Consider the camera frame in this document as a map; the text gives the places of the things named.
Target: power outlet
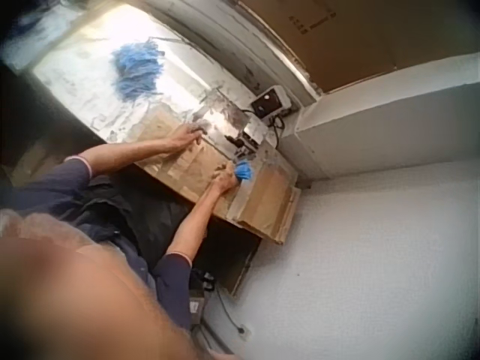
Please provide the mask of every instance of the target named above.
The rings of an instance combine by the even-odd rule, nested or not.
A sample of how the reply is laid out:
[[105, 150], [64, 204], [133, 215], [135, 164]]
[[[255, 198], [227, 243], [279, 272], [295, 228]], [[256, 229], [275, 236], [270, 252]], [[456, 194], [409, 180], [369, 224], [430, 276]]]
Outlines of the power outlet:
[[238, 336], [243, 340], [243, 341], [248, 341], [252, 335], [252, 332], [248, 329], [247, 326], [241, 324], [240, 329], [238, 330]]

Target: pink cuff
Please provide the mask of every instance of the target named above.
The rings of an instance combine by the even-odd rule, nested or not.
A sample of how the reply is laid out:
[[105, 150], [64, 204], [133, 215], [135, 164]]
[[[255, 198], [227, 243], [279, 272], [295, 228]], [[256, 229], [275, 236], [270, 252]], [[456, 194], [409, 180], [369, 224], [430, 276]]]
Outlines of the pink cuff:
[[179, 251], [170, 251], [170, 252], [166, 253], [165, 256], [166, 256], [166, 255], [170, 255], [170, 254], [180, 255], [181, 257], [183, 257], [185, 260], [188, 261], [188, 263], [190, 264], [190, 267], [191, 267], [191, 268], [193, 267], [192, 260], [191, 260], [187, 255], [185, 255], [184, 253], [181, 253], [181, 252], [179, 252]]
[[69, 160], [71, 160], [71, 159], [78, 159], [78, 160], [80, 160], [80, 161], [83, 161], [83, 163], [85, 164], [85, 166], [86, 166], [87, 169], [88, 169], [88, 174], [90, 174], [90, 179], [92, 178], [92, 176], [93, 176], [92, 167], [90, 166], [90, 164], [89, 164], [89, 162], [88, 162], [87, 160], [85, 160], [83, 157], [81, 157], [81, 156], [79, 156], [79, 155], [74, 155], [74, 156], [69, 156], [69, 157], [67, 157], [67, 158], [64, 160], [64, 162], [65, 162], [65, 161], [69, 161]]

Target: blue sleeve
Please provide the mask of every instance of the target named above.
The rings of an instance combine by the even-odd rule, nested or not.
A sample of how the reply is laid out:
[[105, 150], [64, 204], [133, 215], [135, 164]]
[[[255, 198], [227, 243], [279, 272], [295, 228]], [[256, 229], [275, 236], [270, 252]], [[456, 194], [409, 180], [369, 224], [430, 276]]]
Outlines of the blue sleeve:
[[24, 187], [15, 189], [10, 198], [13, 210], [46, 212], [58, 215], [68, 210], [68, 203], [90, 182], [90, 169], [84, 160], [72, 157]]
[[151, 272], [157, 287], [157, 299], [170, 319], [183, 329], [190, 330], [190, 263], [177, 253], [165, 255]]

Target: blue fiber bundle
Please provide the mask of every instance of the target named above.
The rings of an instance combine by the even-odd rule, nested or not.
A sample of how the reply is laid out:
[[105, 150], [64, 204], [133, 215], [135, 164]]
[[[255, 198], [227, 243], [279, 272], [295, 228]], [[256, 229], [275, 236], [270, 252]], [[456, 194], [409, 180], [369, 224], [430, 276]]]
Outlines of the blue fiber bundle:
[[128, 43], [113, 53], [118, 80], [115, 84], [123, 101], [135, 101], [142, 95], [157, 94], [155, 80], [164, 71], [158, 62], [165, 52], [152, 40], [145, 43]]
[[248, 161], [239, 161], [235, 165], [235, 176], [240, 180], [250, 180], [252, 179], [252, 169]]

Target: cardboard box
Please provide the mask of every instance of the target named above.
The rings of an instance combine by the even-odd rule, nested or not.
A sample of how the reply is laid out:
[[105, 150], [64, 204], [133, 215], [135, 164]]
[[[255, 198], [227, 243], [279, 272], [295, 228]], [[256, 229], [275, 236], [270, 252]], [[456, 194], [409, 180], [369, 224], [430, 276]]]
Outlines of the cardboard box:
[[455, 0], [243, 0], [329, 92], [359, 80], [479, 50]]

